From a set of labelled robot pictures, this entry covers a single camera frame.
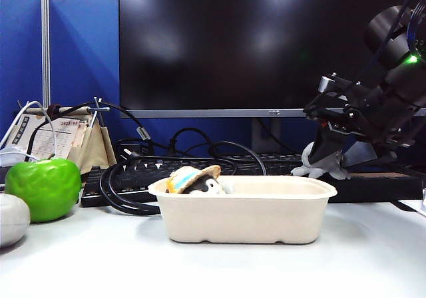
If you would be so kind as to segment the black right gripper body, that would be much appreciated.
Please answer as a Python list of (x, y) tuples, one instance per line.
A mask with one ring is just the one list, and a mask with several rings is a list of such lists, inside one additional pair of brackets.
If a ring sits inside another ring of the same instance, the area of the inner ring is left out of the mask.
[(319, 127), (356, 137), (374, 147), (410, 146), (419, 127), (403, 127), (419, 112), (418, 81), (382, 81), (366, 88), (349, 81), (322, 81), (319, 94), (304, 108)]

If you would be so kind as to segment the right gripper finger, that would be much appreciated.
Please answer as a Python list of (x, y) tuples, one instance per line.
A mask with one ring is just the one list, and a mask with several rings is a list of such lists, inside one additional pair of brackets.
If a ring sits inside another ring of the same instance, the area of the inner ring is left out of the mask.
[(330, 130), (329, 127), (320, 126), (317, 132), (314, 145), (308, 156), (310, 164), (315, 164), (320, 160), (340, 151), (343, 148), (343, 134)]
[(341, 167), (349, 168), (376, 159), (377, 153), (372, 144), (357, 141), (343, 154)]

